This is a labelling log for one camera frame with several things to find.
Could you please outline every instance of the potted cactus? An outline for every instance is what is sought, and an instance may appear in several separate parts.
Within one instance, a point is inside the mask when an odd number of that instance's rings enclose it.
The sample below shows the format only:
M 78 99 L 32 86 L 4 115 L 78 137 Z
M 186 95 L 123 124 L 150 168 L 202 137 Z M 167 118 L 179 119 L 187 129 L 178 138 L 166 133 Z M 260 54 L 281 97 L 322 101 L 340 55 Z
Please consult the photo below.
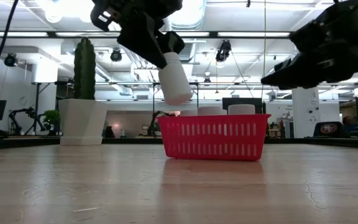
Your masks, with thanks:
M 61 145 L 101 144 L 107 109 L 94 100 L 96 56 L 88 38 L 82 38 L 75 50 L 74 99 L 60 100 L 63 137 Z

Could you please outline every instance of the desk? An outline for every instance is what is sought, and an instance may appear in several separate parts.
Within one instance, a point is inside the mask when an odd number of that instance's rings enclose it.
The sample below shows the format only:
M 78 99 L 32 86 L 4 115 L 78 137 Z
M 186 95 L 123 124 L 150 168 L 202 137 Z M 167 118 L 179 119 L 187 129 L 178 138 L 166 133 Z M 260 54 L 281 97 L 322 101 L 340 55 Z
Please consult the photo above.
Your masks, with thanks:
M 266 145 L 260 162 L 162 145 L 0 150 L 0 223 L 355 223 L 358 149 Z

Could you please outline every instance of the white planter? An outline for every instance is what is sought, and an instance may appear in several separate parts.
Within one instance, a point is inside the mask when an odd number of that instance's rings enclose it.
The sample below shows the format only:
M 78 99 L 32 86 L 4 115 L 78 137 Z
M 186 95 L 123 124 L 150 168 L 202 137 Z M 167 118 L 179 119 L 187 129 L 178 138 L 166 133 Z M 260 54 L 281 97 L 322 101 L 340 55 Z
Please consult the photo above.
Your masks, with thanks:
M 103 102 L 68 99 L 59 101 L 62 146 L 92 146 L 102 144 L 107 115 Z

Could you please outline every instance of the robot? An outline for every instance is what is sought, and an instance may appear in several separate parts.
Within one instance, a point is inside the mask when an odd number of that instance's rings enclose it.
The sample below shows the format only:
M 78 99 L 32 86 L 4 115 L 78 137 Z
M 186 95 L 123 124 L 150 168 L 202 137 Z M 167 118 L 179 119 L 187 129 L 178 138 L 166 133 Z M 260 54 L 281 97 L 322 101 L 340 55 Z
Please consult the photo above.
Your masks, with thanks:
M 121 27 L 117 41 L 163 69 L 167 52 L 179 54 L 185 44 L 175 32 L 163 34 L 163 19 L 182 8 L 182 0 L 93 0 L 92 23 L 108 31 Z M 311 88 L 321 82 L 350 79 L 358 72 L 358 0 L 339 2 L 289 36 L 299 53 L 274 67 L 265 85 L 282 90 Z

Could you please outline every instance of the red basket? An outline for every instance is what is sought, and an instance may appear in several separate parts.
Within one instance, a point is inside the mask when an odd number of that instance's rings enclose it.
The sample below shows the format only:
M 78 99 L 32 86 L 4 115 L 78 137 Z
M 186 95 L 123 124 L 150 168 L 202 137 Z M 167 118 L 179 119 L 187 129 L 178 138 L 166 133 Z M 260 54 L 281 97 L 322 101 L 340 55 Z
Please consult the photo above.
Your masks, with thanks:
M 257 161 L 270 114 L 159 117 L 168 157 Z

